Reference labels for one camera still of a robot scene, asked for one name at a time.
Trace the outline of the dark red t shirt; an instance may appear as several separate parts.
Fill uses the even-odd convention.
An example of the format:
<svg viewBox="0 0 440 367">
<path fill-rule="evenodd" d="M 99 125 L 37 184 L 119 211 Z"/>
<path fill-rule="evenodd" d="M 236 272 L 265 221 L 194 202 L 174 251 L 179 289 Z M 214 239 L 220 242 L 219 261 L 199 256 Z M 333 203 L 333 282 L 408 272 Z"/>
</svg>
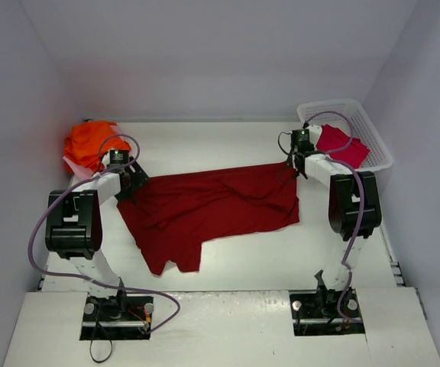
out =
<svg viewBox="0 0 440 367">
<path fill-rule="evenodd" d="M 197 272 L 204 242 L 299 221 L 295 173 L 281 162 L 152 177 L 117 208 L 152 274 L 169 261 Z"/>
</svg>

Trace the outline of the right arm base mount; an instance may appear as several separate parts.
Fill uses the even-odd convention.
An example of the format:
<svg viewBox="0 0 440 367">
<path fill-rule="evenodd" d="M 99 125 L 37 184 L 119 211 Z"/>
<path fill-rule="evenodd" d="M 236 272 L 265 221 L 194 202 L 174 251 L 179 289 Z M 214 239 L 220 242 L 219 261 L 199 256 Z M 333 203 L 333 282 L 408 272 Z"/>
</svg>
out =
<svg viewBox="0 0 440 367">
<path fill-rule="evenodd" d="M 296 337 L 364 334 L 365 327 L 355 291 L 325 286 L 323 271 L 315 274 L 314 291 L 291 291 L 290 309 Z"/>
</svg>

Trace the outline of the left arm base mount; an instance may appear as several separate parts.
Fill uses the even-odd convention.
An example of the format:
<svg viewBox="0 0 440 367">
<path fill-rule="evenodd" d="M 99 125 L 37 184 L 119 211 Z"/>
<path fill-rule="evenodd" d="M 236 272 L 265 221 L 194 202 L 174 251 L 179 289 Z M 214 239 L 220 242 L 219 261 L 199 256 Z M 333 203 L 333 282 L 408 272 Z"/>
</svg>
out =
<svg viewBox="0 0 440 367">
<path fill-rule="evenodd" d="M 151 296 L 118 293 L 115 297 L 89 296 L 82 312 L 79 339 L 89 342 L 89 356 L 95 364 L 107 362 L 117 341 L 150 339 L 154 313 Z"/>
</svg>

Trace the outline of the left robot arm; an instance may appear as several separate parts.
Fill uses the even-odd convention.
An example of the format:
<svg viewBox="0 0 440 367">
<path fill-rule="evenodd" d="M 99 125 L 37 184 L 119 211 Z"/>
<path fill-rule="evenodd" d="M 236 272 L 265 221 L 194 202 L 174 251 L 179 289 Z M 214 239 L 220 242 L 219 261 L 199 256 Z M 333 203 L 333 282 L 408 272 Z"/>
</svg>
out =
<svg viewBox="0 0 440 367">
<path fill-rule="evenodd" d="M 133 198 L 133 191 L 149 177 L 126 150 L 111 149 L 105 166 L 115 171 L 94 174 L 94 181 L 65 194 L 50 192 L 48 204 L 54 209 L 46 219 L 45 244 L 50 252 L 69 261 L 85 278 L 89 295 L 103 299 L 100 310 L 110 320 L 121 320 L 128 312 L 128 301 L 120 296 L 123 280 L 113 272 L 101 250 L 103 240 L 100 206 L 115 198 Z"/>
</svg>

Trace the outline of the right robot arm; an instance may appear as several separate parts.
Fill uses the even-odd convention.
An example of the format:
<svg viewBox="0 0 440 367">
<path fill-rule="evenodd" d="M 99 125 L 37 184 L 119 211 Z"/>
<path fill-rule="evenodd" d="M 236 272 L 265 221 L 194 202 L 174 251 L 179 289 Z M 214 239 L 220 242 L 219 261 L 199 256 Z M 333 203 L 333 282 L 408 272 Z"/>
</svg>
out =
<svg viewBox="0 0 440 367">
<path fill-rule="evenodd" d="M 358 171 L 317 150 L 311 139 L 320 137 L 322 128 L 309 126 L 287 134 L 287 163 L 296 170 L 295 177 L 312 178 L 328 188 L 328 223 L 337 238 L 327 266 L 316 275 L 325 289 L 315 293 L 313 304 L 319 313 L 330 315 L 341 306 L 338 292 L 351 286 L 364 241 L 381 224 L 377 179 L 372 171 Z"/>
</svg>

